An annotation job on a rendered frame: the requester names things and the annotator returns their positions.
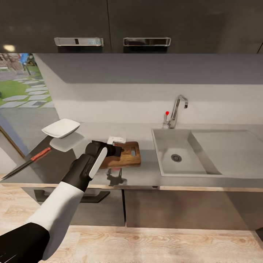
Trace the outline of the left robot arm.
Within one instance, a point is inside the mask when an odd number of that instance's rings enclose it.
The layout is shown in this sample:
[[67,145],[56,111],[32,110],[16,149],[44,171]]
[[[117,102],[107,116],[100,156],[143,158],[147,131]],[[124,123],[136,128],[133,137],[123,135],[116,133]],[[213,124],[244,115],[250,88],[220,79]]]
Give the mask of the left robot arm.
[[62,243],[76,209],[105,157],[121,156],[126,140],[110,136],[107,143],[93,140],[45,202],[23,226],[0,236],[0,263],[46,261]]

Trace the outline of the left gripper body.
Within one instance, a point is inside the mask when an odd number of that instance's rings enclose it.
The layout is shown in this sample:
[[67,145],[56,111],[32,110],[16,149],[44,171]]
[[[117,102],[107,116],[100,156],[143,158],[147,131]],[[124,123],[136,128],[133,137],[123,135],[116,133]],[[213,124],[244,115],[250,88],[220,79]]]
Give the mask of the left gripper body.
[[122,147],[119,147],[119,146],[113,146],[113,145],[110,145],[108,144],[111,148],[111,153],[109,156],[117,156],[117,157],[120,157],[121,156],[121,150],[122,150]]

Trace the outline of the parer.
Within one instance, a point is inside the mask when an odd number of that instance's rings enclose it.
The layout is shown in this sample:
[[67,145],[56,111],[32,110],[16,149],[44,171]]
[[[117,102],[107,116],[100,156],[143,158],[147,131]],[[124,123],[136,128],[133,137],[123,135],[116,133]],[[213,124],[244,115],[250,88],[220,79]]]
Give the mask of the parer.
[[46,148],[45,150],[43,150],[42,152],[40,152],[39,154],[37,154],[36,156],[32,157],[29,161],[27,161],[26,163],[24,163],[22,166],[18,167],[17,169],[15,169],[14,171],[12,171],[11,173],[9,173],[7,176],[8,177],[10,175],[12,175],[13,173],[17,172],[18,170],[22,169],[24,166],[26,166],[27,164],[29,164],[32,161],[35,161],[37,158],[41,157],[42,155],[44,155],[45,153],[47,153],[49,150],[51,150],[50,147]]

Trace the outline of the cutting board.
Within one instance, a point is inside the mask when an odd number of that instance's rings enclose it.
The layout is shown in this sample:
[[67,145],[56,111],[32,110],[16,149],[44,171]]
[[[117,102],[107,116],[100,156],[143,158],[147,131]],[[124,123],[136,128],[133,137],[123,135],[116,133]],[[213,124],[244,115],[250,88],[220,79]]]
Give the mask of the cutting board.
[[[121,156],[107,156],[100,167],[134,166],[141,164],[139,144],[137,141],[126,142],[125,144],[114,143],[114,146],[122,147]],[[132,149],[135,149],[136,156],[132,156]]]

